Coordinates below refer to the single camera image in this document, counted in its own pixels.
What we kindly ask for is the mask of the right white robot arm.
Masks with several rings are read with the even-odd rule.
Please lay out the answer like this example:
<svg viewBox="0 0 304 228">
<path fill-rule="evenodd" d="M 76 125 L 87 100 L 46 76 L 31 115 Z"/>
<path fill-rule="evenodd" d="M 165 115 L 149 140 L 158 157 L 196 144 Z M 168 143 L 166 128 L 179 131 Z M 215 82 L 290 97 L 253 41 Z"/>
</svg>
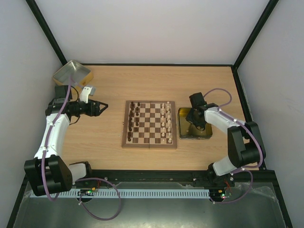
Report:
<svg viewBox="0 0 304 228">
<path fill-rule="evenodd" d="M 208 183 L 218 186 L 226 174 L 259 167 L 264 160 L 258 125 L 225 113 L 220 105 L 207 103 L 199 92 L 189 96 L 186 122 L 200 131 L 213 125 L 227 135 L 228 154 L 209 165 Z M 177 127 L 173 101 L 126 101 L 122 148 L 176 149 Z"/>
</svg>

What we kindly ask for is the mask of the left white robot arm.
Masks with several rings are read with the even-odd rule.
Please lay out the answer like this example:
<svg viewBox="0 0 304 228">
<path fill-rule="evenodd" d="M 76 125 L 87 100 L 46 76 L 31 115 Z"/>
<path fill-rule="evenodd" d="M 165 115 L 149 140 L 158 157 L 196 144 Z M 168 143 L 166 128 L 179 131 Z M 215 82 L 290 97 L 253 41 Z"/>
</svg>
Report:
<svg viewBox="0 0 304 228">
<path fill-rule="evenodd" d="M 67 128 L 73 116 L 99 116 L 108 104 L 89 99 L 64 102 L 62 98 L 53 99 L 45 111 L 46 129 L 41 145 L 32 160 L 27 160 L 24 170 L 33 193 L 48 196 L 69 191 L 73 183 L 89 177 L 92 169 L 87 161 L 70 165 L 62 160 L 62 149 Z"/>
</svg>

